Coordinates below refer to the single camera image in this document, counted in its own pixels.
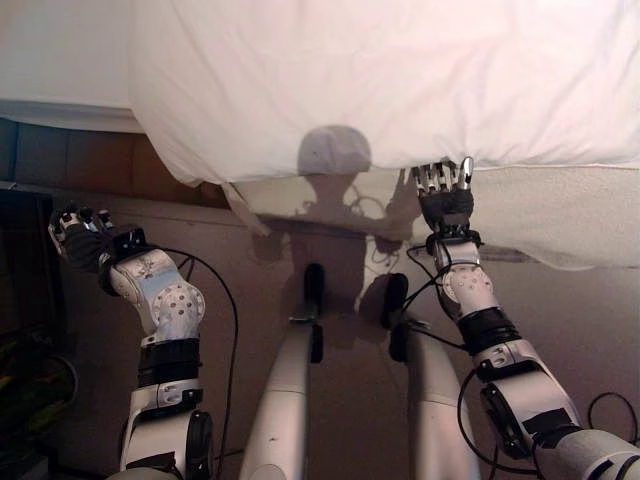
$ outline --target white bedsheet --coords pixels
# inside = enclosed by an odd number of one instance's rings
[[[628,0],[140,1],[130,99],[186,183],[466,154],[638,167],[639,18]]]

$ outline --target wire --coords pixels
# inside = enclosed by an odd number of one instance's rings
[[[639,438],[638,438],[638,417],[636,416],[636,412],[633,410],[633,406],[631,406],[631,402],[629,402],[629,400],[627,400],[625,397],[623,397],[619,393],[616,393],[616,392],[604,392],[604,393],[601,393],[600,395],[598,395],[593,400],[591,400],[591,403],[589,404],[589,408],[587,410],[587,421],[589,422],[589,428],[594,428],[593,427],[593,420],[592,420],[592,417],[591,417],[591,414],[593,413],[593,407],[596,405],[596,403],[598,403],[598,401],[602,400],[605,397],[618,398],[619,400],[622,400],[624,402],[624,404],[627,406],[627,408],[629,409],[629,414],[631,415],[631,425],[632,425],[633,431],[632,431],[632,434],[631,434],[631,439],[627,440],[627,441],[629,443],[636,444],[638,442],[638,440],[639,440]]]
[[[191,257],[191,263],[189,264],[189,270],[187,270],[187,276],[185,277],[187,282],[191,281],[191,274],[193,273],[193,268],[195,267],[196,262],[193,257]]]
[[[236,353],[238,350],[238,330],[239,330],[238,307],[236,306],[236,302],[233,298],[233,295],[231,295],[231,291],[229,290],[229,287],[223,280],[222,276],[220,276],[220,274],[207,262],[205,262],[199,257],[196,257],[195,255],[191,255],[190,253],[183,252],[182,250],[178,250],[175,248],[163,248],[163,247],[158,247],[158,248],[161,248],[166,252],[177,253],[179,255],[185,255],[187,257],[191,257],[196,262],[204,266],[207,270],[209,270],[213,274],[213,276],[218,279],[218,281],[220,282],[220,285],[222,285],[222,288],[224,289],[224,292],[226,293],[227,298],[229,299],[229,303],[231,304],[231,310],[233,311],[233,345],[231,347],[231,360],[229,362],[229,373],[227,375],[227,395],[226,395],[226,406],[225,406],[225,413],[224,413],[224,425],[222,427],[222,439],[220,440],[220,454],[218,455],[218,458],[219,458],[218,466],[216,468],[216,475],[214,477],[216,480],[220,480],[222,475],[222,467],[224,465],[224,459],[225,459],[225,454],[223,452],[225,451],[225,447],[227,444],[227,435],[229,433],[229,419],[231,418],[231,395],[232,395],[232,389],[233,389],[233,376],[235,373],[235,365],[236,365]]]
[[[496,444],[493,447],[493,465],[491,465],[491,471],[489,472],[489,477],[487,477],[487,480],[493,480],[494,478],[496,478],[496,472],[498,471],[498,469],[496,468],[496,465],[498,464],[499,453],[500,453],[500,450],[498,450],[498,444]]]
[[[435,340],[438,340],[439,342],[442,342],[442,343],[444,343],[446,345],[449,345],[450,347],[457,348],[458,350],[463,350],[465,352],[468,352],[466,345],[458,345],[457,343],[452,342],[451,340],[447,340],[446,338],[439,337],[438,335],[435,335],[435,334],[433,334],[431,332],[428,332],[426,330],[423,330],[421,328],[416,328],[414,325],[410,324],[410,326],[411,326],[411,331],[413,331],[413,332],[420,333],[422,335],[426,335],[427,337],[431,337],[431,338],[433,338]]]
[[[471,379],[473,379],[475,374],[476,374],[476,370],[474,368],[465,377],[464,381],[462,382],[462,386],[460,387],[460,393],[458,394],[458,404],[457,404],[456,413],[458,417],[458,428],[460,428],[460,433],[462,434],[462,438],[464,438],[464,441],[467,443],[469,448],[473,451],[473,453],[476,454],[476,456],[480,460],[485,462],[487,465],[491,465],[491,467],[495,467],[497,470],[502,470],[503,472],[509,472],[509,473],[517,473],[520,475],[538,475],[537,470],[507,467],[506,465],[501,465],[497,461],[494,462],[490,458],[487,458],[480,450],[478,450],[478,447],[476,447],[473,444],[473,442],[469,439],[469,436],[467,435],[467,432],[464,429],[464,425],[462,424],[462,401],[464,399],[464,392],[466,391],[467,386],[469,385],[469,382],[471,382]]]
[[[238,448],[237,450],[231,450],[227,453],[225,453],[223,456],[224,457],[232,457],[234,455],[240,455],[244,453],[244,448]],[[220,458],[220,455],[216,455],[215,457],[213,457],[214,460],[218,460]]]
[[[411,260],[413,263],[415,263],[416,265],[418,265],[418,266],[422,269],[422,271],[423,271],[424,273],[426,273],[426,274],[427,274],[427,276],[428,276],[431,280],[433,280],[435,277],[434,277],[434,275],[429,271],[429,269],[428,269],[427,267],[425,267],[425,266],[424,266],[424,264],[423,264],[422,262],[419,262],[417,258],[415,258],[413,255],[411,255],[411,252],[415,252],[415,251],[418,251],[418,250],[422,250],[423,248],[426,248],[426,247],[423,247],[422,245],[416,245],[415,247],[407,248],[407,250],[405,251],[405,253],[407,254],[407,258],[409,258],[409,260]]]

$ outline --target bed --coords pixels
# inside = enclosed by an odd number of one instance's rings
[[[33,101],[133,112],[92,125],[140,128],[176,178],[222,184],[263,233],[276,217],[423,241],[406,169],[472,155],[487,243],[560,268],[639,263],[638,2],[64,3],[57,24],[44,2],[2,7],[10,38],[25,11],[54,25],[35,52],[85,20],[57,53],[74,83],[48,96],[19,80],[58,71],[50,55],[26,68],[0,41],[14,65],[0,115]]]

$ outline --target black cable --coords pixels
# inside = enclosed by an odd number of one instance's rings
[[[500,450],[498,449],[498,444],[496,444],[493,447],[493,465],[491,465],[491,471],[489,472],[489,477],[487,477],[487,480],[493,480],[494,478],[496,478],[496,472],[498,471],[498,469],[496,468],[496,465],[498,464],[499,453],[500,453]]]
[[[425,267],[422,262],[419,262],[417,258],[415,258],[413,255],[411,255],[411,252],[415,252],[417,250],[422,250],[423,247],[422,245],[416,245],[415,247],[411,247],[411,248],[407,248],[407,250],[405,251],[405,253],[407,254],[407,257],[409,258],[409,260],[411,260],[413,263],[415,263],[416,265],[418,265],[422,271],[424,273],[427,274],[427,276],[433,280],[434,279],[434,275],[429,271],[429,269],[427,267]]]
[[[436,284],[436,280],[438,279],[438,277],[434,277],[433,280],[429,280],[428,282],[426,282],[424,285],[422,285],[418,290],[416,290],[414,293],[412,293],[411,295],[409,295],[407,298],[405,298],[405,304],[402,307],[402,313],[407,311],[407,308],[409,308],[409,306],[413,303],[413,301],[418,298],[418,295],[420,295],[424,290],[426,290],[427,288],[429,288],[432,285]]]
[[[602,400],[605,397],[615,397],[619,400],[622,400],[624,404],[627,406],[627,408],[629,409],[629,414],[631,415],[631,424],[633,428],[633,432],[631,433],[631,439],[627,441],[633,444],[637,443],[638,442],[638,417],[636,416],[636,412],[633,410],[633,406],[631,405],[631,402],[629,402],[629,400],[627,400],[625,397],[623,397],[622,395],[616,392],[604,392],[598,395],[593,400],[591,400],[591,403],[589,404],[589,408],[587,410],[587,422],[589,423],[589,428],[594,428],[593,420],[591,417],[591,414],[593,413],[593,407],[596,405],[596,403],[598,403],[598,401]]]
[[[196,262],[204,266],[207,270],[209,270],[213,274],[213,276],[215,276],[218,279],[218,281],[220,282],[220,285],[222,285],[222,288],[224,289],[227,295],[227,298],[229,299],[229,303],[231,304],[231,309],[233,311],[233,345],[231,347],[231,361],[229,362],[229,373],[227,376],[227,396],[226,396],[226,407],[225,407],[225,414],[224,414],[224,425],[222,427],[222,439],[220,440],[220,454],[218,455],[219,457],[218,467],[216,468],[216,475],[214,477],[216,480],[220,480],[221,474],[222,474],[222,466],[224,464],[224,458],[225,458],[225,455],[223,454],[223,452],[225,451],[225,447],[227,444],[227,434],[229,432],[229,419],[231,417],[231,394],[233,389],[233,376],[235,373],[236,353],[238,350],[238,330],[239,330],[238,307],[236,306],[236,302],[233,298],[233,295],[231,295],[231,291],[229,290],[229,287],[227,287],[227,284],[225,283],[223,278],[207,262],[205,262],[199,257],[196,257],[195,255],[191,255],[189,253],[183,252],[182,250],[177,250],[175,248],[163,248],[163,247],[158,247],[158,248],[161,248],[166,252],[177,253],[180,255],[186,255],[188,257],[191,257]]]
[[[178,264],[178,270],[180,270],[182,267],[184,267],[187,262],[189,261],[193,261],[191,255],[188,255],[184,258],[184,260],[182,260],[179,264]]]
[[[196,262],[193,257],[191,257],[191,263],[189,264],[189,270],[187,270],[187,276],[185,277],[187,282],[191,281],[191,274],[193,273],[193,268],[196,266]]]
[[[231,450],[227,453],[224,454],[225,457],[232,457],[234,455],[240,455],[244,453],[244,448],[238,448],[237,450]],[[218,460],[220,458],[220,455],[216,455],[215,457],[213,457],[214,460]]]
[[[439,342],[442,342],[442,343],[444,343],[446,345],[449,345],[450,347],[457,348],[458,350],[463,350],[465,352],[468,351],[466,345],[459,345],[459,344],[457,344],[455,342],[452,342],[451,340],[447,340],[446,338],[439,337],[438,335],[435,335],[435,334],[433,334],[431,332],[428,332],[426,330],[422,330],[420,328],[413,327],[413,328],[411,328],[411,331],[416,332],[416,333],[420,333],[422,335],[426,335],[427,337],[431,337],[431,338],[433,338],[435,340],[438,340]]]
[[[466,378],[462,382],[462,385],[460,387],[460,393],[458,394],[458,404],[457,404],[456,413],[458,417],[458,428],[460,428],[460,433],[462,434],[462,438],[464,438],[464,441],[467,443],[467,445],[473,451],[473,453],[475,453],[476,456],[480,460],[485,462],[487,465],[491,465],[492,467],[495,466],[496,469],[502,470],[503,472],[517,473],[520,475],[538,475],[537,470],[532,470],[527,468],[507,467],[506,465],[501,465],[498,462],[494,462],[490,458],[487,458],[480,450],[478,450],[478,447],[476,447],[473,444],[473,442],[469,439],[469,436],[467,435],[467,432],[464,429],[464,425],[462,424],[462,401],[464,399],[464,392],[466,391],[467,386],[469,385],[469,382],[471,382],[471,379],[474,377],[475,374],[476,374],[475,369],[469,372],[469,374],[466,376]]]

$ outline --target robot finger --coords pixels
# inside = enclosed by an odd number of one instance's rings
[[[471,177],[473,176],[473,158],[465,157],[460,165],[460,173],[458,175],[458,188],[460,190],[469,190],[471,188]]]

